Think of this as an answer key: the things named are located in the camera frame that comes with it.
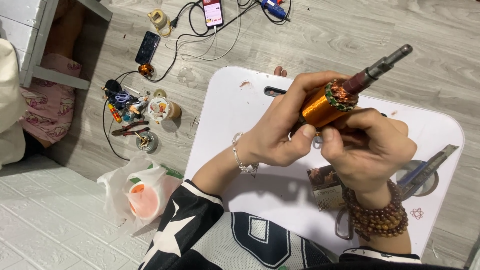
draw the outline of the brass gear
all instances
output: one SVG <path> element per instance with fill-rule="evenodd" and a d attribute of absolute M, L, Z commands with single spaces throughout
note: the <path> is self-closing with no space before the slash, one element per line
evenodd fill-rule
<path fill-rule="evenodd" d="M 155 92 L 153 92 L 153 97 L 154 98 L 166 98 L 167 94 L 165 93 L 165 90 L 163 89 L 157 89 Z"/>

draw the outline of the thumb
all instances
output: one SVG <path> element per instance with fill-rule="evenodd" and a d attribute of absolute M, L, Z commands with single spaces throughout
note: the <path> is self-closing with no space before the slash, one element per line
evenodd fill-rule
<path fill-rule="evenodd" d="M 285 159 L 281 161 L 282 166 L 288 166 L 294 161 L 306 156 L 310 152 L 313 137 L 317 131 L 312 125 L 303 125 L 292 136 L 290 141 L 280 146 L 279 157 Z"/>
<path fill-rule="evenodd" d="M 336 169 L 342 165 L 348 164 L 346 162 L 347 152 L 343 147 L 342 137 L 340 132 L 332 127 L 325 126 L 322 129 L 323 144 L 321 154 L 322 156 Z"/>

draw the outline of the white board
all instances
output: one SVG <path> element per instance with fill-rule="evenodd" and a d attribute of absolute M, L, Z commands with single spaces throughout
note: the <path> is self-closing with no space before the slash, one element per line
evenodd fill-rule
<path fill-rule="evenodd" d="M 266 86 L 287 90 L 292 81 L 234 66 L 215 72 L 208 85 L 185 179 L 191 179 L 207 161 L 230 146 L 235 133 L 246 132 L 258 122 L 272 101 L 264 94 Z M 460 146 L 437 170 L 438 185 L 430 194 L 403 202 L 409 213 L 412 252 L 421 256 L 463 149 L 463 131 L 450 116 L 430 110 L 365 96 L 360 97 L 359 106 L 376 108 L 407 123 L 408 136 L 418 145 L 414 160 L 427 161 L 448 144 Z M 307 169 L 327 164 L 315 144 L 307 156 L 286 168 L 260 164 L 255 179 L 242 173 L 234 180 L 223 195 L 225 210 L 271 220 L 341 254 L 358 246 L 357 238 L 347 241 L 335 236 L 338 209 L 319 212 L 307 176 Z M 418 208 L 423 212 L 420 219 L 410 214 Z"/>

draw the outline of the pliers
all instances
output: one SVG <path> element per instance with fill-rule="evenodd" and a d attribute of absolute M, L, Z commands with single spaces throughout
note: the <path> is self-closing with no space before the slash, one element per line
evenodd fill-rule
<path fill-rule="evenodd" d="M 127 131 L 133 127 L 136 127 L 138 125 L 148 125 L 148 121 L 144 121 L 144 120 L 140 120 L 140 121 L 137 121 L 137 122 L 133 122 L 127 126 L 122 126 L 122 129 L 117 129 L 117 130 L 114 130 L 112 131 L 112 136 L 126 136 L 126 135 L 135 135 L 135 133 L 140 133 L 140 132 L 143 132 L 143 131 L 149 131 L 150 128 L 149 127 L 145 127 L 141 130 L 134 130 L 134 131 Z"/>

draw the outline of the phone screen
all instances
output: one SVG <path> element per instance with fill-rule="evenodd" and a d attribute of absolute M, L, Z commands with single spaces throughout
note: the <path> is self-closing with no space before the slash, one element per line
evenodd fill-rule
<path fill-rule="evenodd" d="M 135 57 L 135 62 L 140 65 L 145 63 L 150 63 L 153 58 L 153 54 L 155 53 L 155 49 L 160 42 L 160 36 L 147 31 L 144 36 L 144 40 L 140 45 L 140 49 L 138 49 L 137 56 Z"/>
<path fill-rule="evenodd" d="M 220 0 L 203 0 L 203 1 L 204 1 L 205 23 L 207 24 L 207 27 L 222 25 L 223 17 L 222 17 L 222 7 L 220 5 Z"/>

